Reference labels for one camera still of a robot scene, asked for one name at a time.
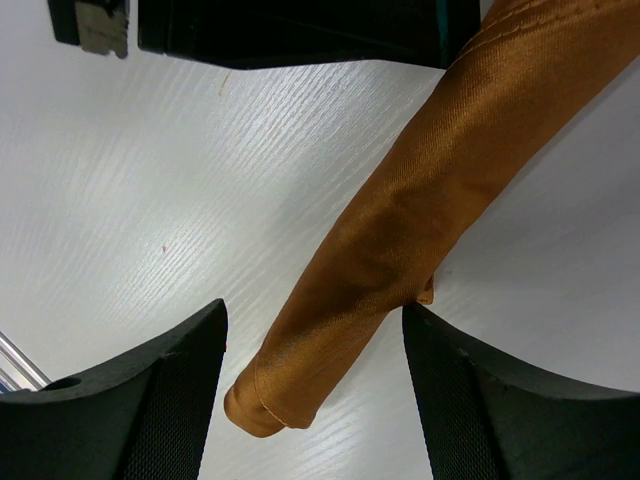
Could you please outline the brown cloth napkin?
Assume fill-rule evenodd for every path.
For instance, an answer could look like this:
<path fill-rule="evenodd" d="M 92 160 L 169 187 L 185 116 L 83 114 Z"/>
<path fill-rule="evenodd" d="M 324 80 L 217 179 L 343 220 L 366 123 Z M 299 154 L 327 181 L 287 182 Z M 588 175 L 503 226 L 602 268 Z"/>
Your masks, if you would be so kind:
<path fill-rule="evenodd" d="M 639 53 L 635 1 L 497 1 L 316 250 L 224 398 L 264 438 L 305 429 L 388 313 Z"/>

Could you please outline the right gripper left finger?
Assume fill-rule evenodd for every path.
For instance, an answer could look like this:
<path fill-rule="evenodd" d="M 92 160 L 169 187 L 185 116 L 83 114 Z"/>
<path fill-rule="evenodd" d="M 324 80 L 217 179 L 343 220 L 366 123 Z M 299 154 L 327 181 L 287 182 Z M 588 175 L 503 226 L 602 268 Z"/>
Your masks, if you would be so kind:
<path fill-rule="evenodd" d="M 217 299 L 108 361 L 2 395 L 2 478 L 197 478 L 227 328 Z"/>

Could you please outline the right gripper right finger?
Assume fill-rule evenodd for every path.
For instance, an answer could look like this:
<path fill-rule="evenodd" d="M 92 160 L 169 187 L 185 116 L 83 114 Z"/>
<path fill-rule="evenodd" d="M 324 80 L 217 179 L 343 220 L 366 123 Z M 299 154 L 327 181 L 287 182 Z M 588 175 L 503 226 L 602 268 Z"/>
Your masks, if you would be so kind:
<path fill-rule="evenodd" d="M 402 328 L 434 478 L 638 478 L 638 393 L 531 365 L 417 303 Z"/>

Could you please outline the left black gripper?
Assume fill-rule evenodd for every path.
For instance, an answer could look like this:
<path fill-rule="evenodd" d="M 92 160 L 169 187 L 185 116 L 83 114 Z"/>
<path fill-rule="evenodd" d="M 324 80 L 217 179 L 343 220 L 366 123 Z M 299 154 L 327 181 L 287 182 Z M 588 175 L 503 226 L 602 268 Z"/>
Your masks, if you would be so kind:
<path fill-rule="evenodd" d="M 446 69 L 478 0 L 145 0 L 138 46 L 231 69 L 385 60 Z"/>

